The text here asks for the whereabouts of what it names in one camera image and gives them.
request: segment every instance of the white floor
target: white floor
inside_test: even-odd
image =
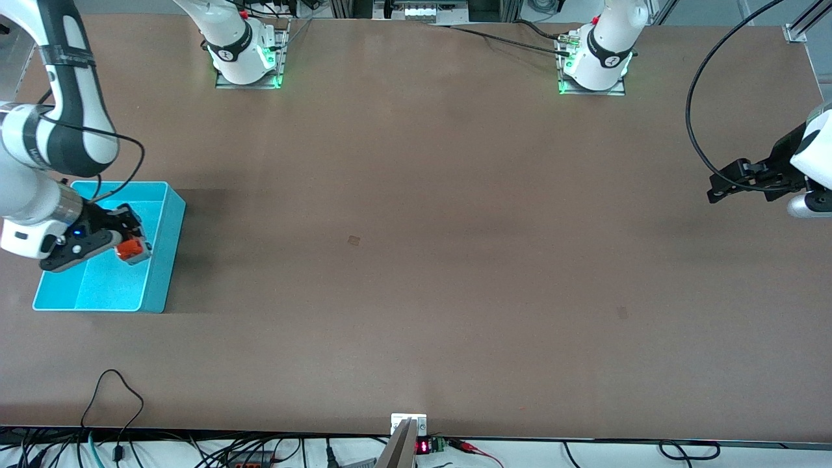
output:
[[[572,468],[572,464],[559,442],[549,441],[473,441],[483,451],[497,457],[505,468]],[[137,468],[138,464],[127,444],[122,468]],[[113,468],[111,461],[112,447],[107,443],[97,447],[105,468]],[[222,446],[221,442],[201,442],[205,451],[214,451]],[[271,450],[274,443],[266,446]],[[297,446],[295,440],[280,444],[277,456],[286,457]],[[348,465],[359,461],[376,458],[384,449],[377,441],[371,439],[333,439],[332,446],[338,462]],[[663,457],[656,445],[647,444],[600,444],[570,442],[570,449],[575,461],[581,468],[685,468],[684,461],[672,461]],[[64,452],[58,468],[78,467],[74,450]],[[47,454],[43,466],[52,461],[52,454]],[[689,449],[689,455],[704,455],[712,449]],[[184,442],[137,442],[136,452],[141,457],[145,468],[194,468],[201,461],[196,450]],[[0,466],[14,466],[20,456],[19,449],[0,452]],[[326,454],[323,439],[306,441],[308,468],[325,468]],[[82,445],[82,460],[86,468],[96,468],[89,448]],[[444,452],[419,456],[417,463],[421,468],[433,468],[445,463],[453,463],[449,468],[500,468],[494,461],[482,456],[464,454],[454,449]],[[694,461],[694,468],[730,468],[749,466],[755,468],[820,468],[832,466],[832,451],[786,450],[774,448],[731,448],[722,449],[719,458],[713,461]],[[291,459],[274,468],[304,468],[300,452]]]

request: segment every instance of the white robotic arm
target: white robotic arm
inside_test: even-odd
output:
[[[95,176],[116,159],[119,145],[114,137],[78,130],[113,132],[113,126],[74,4],[6,0],[0,15],[35,40],[55,97],[54,107],[0,102],[0,217],[5,218],[0,246],[44,260],[85,207],[75,191],[46,171]]]
[[[275,27],[243,19],[227,0],[173,0],[196,23],[206,39],[214,67],[238,85],[261,79],[275,69]]]
[[[242,18],[226,0],[174,1],[196,22],[214,66],[229,82],[256,82],[275,68],[271,25]],[[64,270],[112,247],[130,263],[147,258],[150,246],[128,205],[104,210],[47,175],[53,170],[93,177],[119,151],[73,1],[0,0],[0,15],[32,36],[55,97],[54,107],[0,101],[0,246],[39,259],[48,271]],[[118,247],[128,242],[134,247],[122,256]]]
[[[567,35],[571,56],[563,72],[592,91],[615,86],[648,18],[644,0],[607,0],[601,15]]]

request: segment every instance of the robotic arm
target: robotic arm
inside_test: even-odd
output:
[[[237,85],[261,79],[277,66],[275,27],[252,17],[243,19],[228,0],[173,0],[191,17],[206,39],[222,76]]]
[[[721,172],[736,183],[781,188],[765,192],[768,202],[806,190],[789,201],[789,214],[799,218],[832,217],[832,101],[817,107],[805,123],[782,137],[766,159],[755,164],[737,159]],[[717,203],[747,190],[714,174],[708,200]]]
[[[82,199],[47,171],[92,177],[110,166],[118,140],[104,107],[81,17],[72,1],[0,2],[0,15],[39,46],[55,106],[0,102],[0,246],[61,271],[114,246],[122,260],[149,256],[129,206],[107,211]]]

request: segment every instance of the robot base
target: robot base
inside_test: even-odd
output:
[[[569,34],[572,35],[577,33],[577,31],[572,31]],[[559,41],[555,42],[555,48],[557,50],[566,50],[569,51],[569,47],[564,47]],[[569,57],[561,57],[557,56],[555,61],[555,67],[557,68],[557,90],[560,94],[584,94],[584,95],[597,95],[597,96],[624,96],[625,95],[625,88],[624,88],[624,77],[622,76],[615,86],[605,89],[602,91],[593,91],[591,89],[586,89],[585,87],[577,84],[577,82],[563,72],[563,69],[567,66],[567,62],[570,60]]]
[[[284,29],[275,29],[275,39],[271,45],[277,47],[274,52],[262,53],[264,62],[275,67],[269,70],[263,77],[249,84],[234,84],[226,80],[220,72],[216,72],[214,87],[217,89],[280,89],[283,85],[283,71],[286,66],[286,44],[289,41],[289,32]]]

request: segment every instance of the metal bracket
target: metal bracket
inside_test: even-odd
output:
[[[785,41],[789,43],[797,43],[797,42],[806,42],[806,35],[801,33],[796,36],[793,36],[792,24],[786,24],[783,26],[783,36],[785,37]]]
[[[428,417],[427,415],[420,415],[414,413],[393,413],[390,415],[390,434],[393,434],[399,428],[402,420],[415,419],[419,436],[426,436],[428,434]]]
[[[783,26],[787,42],[806,42],[806,32],[832,11],[832,0],[815,0],[795,20]]]

